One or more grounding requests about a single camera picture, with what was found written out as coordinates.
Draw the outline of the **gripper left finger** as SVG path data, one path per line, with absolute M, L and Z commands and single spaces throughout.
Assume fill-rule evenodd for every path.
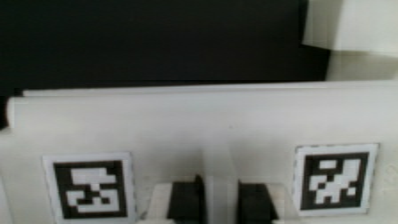
M 191 182 L 174 182 L 167 218 L 175 224 L 206 224 L 204 182 L 195 176 Z

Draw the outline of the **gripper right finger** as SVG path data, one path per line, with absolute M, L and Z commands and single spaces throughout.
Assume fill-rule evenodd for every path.
M 277 219 L 266 185 L 238 183 L 236 224 L 271 224 Z

